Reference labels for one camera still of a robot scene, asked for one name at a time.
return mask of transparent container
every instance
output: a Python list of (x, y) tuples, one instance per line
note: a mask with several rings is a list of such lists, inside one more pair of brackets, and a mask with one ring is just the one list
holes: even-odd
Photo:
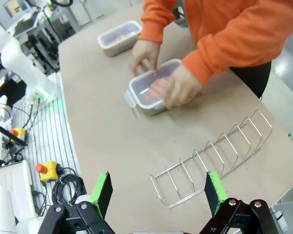
[[(145, 72), (129, 83), (129, 89), (125, 92), (124, 97), (129, 105), (133, 108), (136, 105), (140, 106), (144, 113), (150, 116), (156, 115), (166, 109), (163, 98), (165, 94), (165, 86), (171, 73), (181, 64), (181, 60), (172, 59), (163, 63), (156, 73), (152, 71)], [(162, 82), (159, 89), (154, 90), (154, 82)]]
[(98, 36), (98, 42), (104, 53), (113, 57), (134, 46), (141, 31), (140, 24), (131, 20), (101, 34)]

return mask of red button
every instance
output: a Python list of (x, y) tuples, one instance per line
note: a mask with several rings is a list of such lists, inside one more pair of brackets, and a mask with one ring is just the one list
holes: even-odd
[(14, 128), (11, 128), (9, 132), (10, 132), (12, 135), (16, 136), (16, 137), (17, 137), (18, 134), (19, 134), (18, 131), (16, 131)]
[(42, 173), (42, 174), (46, 174), (48, 171), (48, 168), (43, 166), (42, 164), (38, 163), (36, 165), (36, 172)]

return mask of orange sweatshirt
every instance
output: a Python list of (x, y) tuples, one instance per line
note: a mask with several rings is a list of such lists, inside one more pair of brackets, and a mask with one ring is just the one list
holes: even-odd
[[(203, 84), (229, 67), (276, 58), (293, 33), (293, 0), (184, 0), (197, 49), (183, 64)], [(162, 43), (176, 0), (146, 0), (139, 39)]]

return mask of person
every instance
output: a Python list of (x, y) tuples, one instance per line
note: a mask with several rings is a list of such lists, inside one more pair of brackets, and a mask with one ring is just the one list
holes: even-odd
[[(146, 0), (143, 29), (132, 49), (134, 74), (147, 60), (152, 70), (164, 27), (174, 21), (176, 0)], [(190, 34), (197, 49), (172, 73), (165, 94), (167, 108), (193, 99), (213, 74), (230, 68), (260, 98), (271, 60), (293, 33), (293, 0), (184, 0)]]

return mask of orange sleeve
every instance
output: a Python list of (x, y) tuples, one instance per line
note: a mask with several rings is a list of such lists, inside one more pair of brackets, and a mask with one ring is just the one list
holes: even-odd
[(146, 0), (139, 39), (163, 43), (164, 28), (175, 20), (172, 10), (176, 2), (177, 0)]
[(292, 33), (293, 0), (258, 0), (223, 31), (201, 38), (198, 48), (183, 59), (183, 64), (205, 85), (213, 74), (231, 66), (268, 62), (264, 61), (265, 55), (280, 48)]

